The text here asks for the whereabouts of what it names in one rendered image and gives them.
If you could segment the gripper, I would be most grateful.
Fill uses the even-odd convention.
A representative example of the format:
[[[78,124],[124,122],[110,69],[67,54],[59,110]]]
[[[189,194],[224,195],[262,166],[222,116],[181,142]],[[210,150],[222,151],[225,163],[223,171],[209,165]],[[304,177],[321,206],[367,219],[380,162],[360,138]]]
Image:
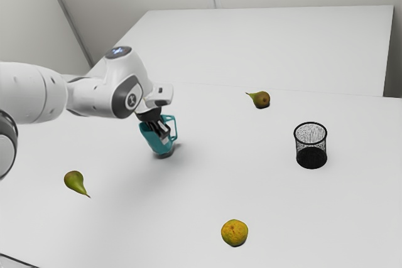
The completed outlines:
[[[158,136],[162,145],[169,141],[171,128],[165,124],[161,116],[161,107],[156,107],[143,113],[135,113],[136,117],[141,122],[150,122],[151,130]]]

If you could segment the teal faceted mug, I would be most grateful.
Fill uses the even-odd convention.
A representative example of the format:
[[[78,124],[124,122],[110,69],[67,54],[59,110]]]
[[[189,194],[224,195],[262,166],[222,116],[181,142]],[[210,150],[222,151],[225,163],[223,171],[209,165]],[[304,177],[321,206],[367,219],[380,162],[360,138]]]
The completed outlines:
[[[160,116],[166,125],[171,128],[169,141],[167,144],[162,145],[158,136],[151,130],[150,122],[141,122],[139,124],[139,130],[145,140],[147,141],[153,152],[159,157],[167,157],[173,152],[173,144],[178,138],[177,134],[177,124],[174,115],[164,115]]]

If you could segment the green pear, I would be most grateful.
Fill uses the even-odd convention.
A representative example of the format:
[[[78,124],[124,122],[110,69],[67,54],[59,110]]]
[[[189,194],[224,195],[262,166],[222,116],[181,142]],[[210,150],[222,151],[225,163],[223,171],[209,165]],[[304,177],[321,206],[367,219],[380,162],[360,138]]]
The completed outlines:
[[[84,195],[90,198],[87,190],[84,186],[84,177],[80,171],[69,171],[65,174],[63,181],[65,186],[78,194]]]
[[[250,96],[250,98],[253,101],[254,106],[257,109],[264,109],[269,107],[270,105],[270,94],[265,92],[265,91],[259,91],[259,92],[255,92],[255,93],[247,93],[246,95]]]

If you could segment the orange citrus fruit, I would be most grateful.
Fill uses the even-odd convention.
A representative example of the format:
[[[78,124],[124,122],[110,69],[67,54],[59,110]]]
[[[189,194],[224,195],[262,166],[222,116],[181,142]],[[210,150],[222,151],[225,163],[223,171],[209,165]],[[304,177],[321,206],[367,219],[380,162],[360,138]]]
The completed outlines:
[[[221,237],[231,247],[238,247],[245,243],[248,236],[248,226],[236,219],[229,220],[221,228]]]

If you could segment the black mesh pen holder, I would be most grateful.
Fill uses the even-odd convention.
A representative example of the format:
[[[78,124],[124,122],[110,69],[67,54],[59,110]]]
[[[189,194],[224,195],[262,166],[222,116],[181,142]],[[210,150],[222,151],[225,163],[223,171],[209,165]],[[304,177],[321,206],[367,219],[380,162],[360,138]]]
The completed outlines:
[[[293,131],[296,161],[305,169],[318,169],[327,162],[327,129],[318,122],[303,122]]]

